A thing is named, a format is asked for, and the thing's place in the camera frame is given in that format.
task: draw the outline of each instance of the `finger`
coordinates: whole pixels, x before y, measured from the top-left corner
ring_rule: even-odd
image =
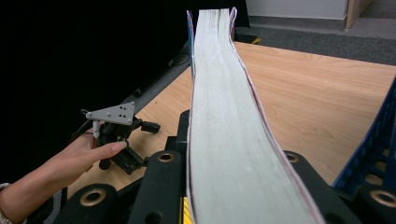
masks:
[[[127,147],[126,142],[108,143],[104,146],[92,150],[92,158],[95,161],[107,159],[117,155],[121,150]]]

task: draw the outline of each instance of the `white wall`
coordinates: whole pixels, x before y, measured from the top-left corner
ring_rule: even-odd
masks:
[[[348,0],[246,0],[249,16],[343,20]]]

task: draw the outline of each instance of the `book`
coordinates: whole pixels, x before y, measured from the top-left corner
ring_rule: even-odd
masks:
[[[196,224],[325,223],[274,138],[233,45],[236,8],[187,11],[192,97],[187,198]]]

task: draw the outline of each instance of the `forearm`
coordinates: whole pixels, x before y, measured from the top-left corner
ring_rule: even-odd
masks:
[[[12,223],[21,223],[58,189],[49,182],[50,172],[38,168],[0,191],[0,209]]]

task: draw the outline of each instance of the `table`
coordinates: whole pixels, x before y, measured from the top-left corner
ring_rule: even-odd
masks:
[[[278,143],[304,156],[331,185],[371,127],[396,66],[234,44]],[[179,116],[190,109],[191,87],[188,68],[138,112],[138,118],[162,126],[155,134],[132,132],[130,145],[142,158],[163,150],[167,137],[177,135]],[[98,164],[69,186],[69,198],[93,183],[122,189],[146,170],[127,175],[117,165],[100,170]]]

